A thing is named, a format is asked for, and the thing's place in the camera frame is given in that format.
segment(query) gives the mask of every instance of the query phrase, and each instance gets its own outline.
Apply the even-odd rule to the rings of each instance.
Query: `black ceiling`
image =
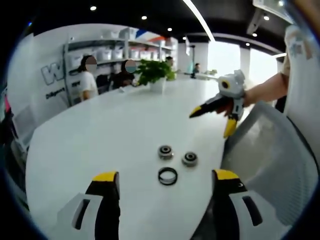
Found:
[[[213,33],[236,35],[252,39],[285,51],[283,37],[289,25],[283,19],[271,15],[263,20],[259,10],[258,20],[253,19],[257,8],[252,0],[192,0]],[[97,6],[90,11],[90,6]],[[204,30],[183,0],[55,0],[29,4],[29,31],[35,35],[74,24],[108,23],[145,29],[163,36],[173,36],[180,41],[188,34]],[[257,37],[247,34],[248,27],[257,24]],[[194,42],[208,41],[207,37],[190,36]]]

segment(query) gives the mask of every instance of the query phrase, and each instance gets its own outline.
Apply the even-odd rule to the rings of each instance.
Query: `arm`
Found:
[[[259,101],[274,101],[278,100],[288,93],[290,74],[290,60],[287,55],[283,62],[281,72],[269,78],[262,84],[259,84],[245,92],[244,106],[248,107]]]
[[[83,100],[88,100],[90,98],[91,85],[89,74],[90,73],[85,72],[80,80],[80,94],[82,95]]]
[[[83,100],[88,100],[90,98],[89,91],[88,90],[84,90],[82,92],[82,97],[83,97]]]

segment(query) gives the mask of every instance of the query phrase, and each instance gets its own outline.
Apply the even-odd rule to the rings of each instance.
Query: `black rubber ring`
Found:
[[[174,174],[174,177],[171,179],[165,179],[161,177],[161,174],[165,173],[165,172],[171,172]],[[178,173],[175,169],[173,169],[172,167],[163,167],[159,170],[158,172],[158,180],[162,185],[166,185],[166,186],[170,186],[173,185],[177,182],[178,180]]]

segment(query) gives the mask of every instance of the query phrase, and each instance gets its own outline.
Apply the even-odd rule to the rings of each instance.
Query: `white shirt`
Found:
[[[80,98],[82,101],[84,100],[84,96],[83,96],[84,91],[89,91],[90,98],[94,98],[95,96],[99,95],[95,77],[91,72],[83,71],[80,73],[79,91],[80,91]]]

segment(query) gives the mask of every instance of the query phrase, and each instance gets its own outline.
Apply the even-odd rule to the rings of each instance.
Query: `mesh chair back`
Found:
[[[267,200],[285,226],[299,218],[318,183],[308,146],[291,121],[265,102],[254,106],[226,142],[222,168]]]

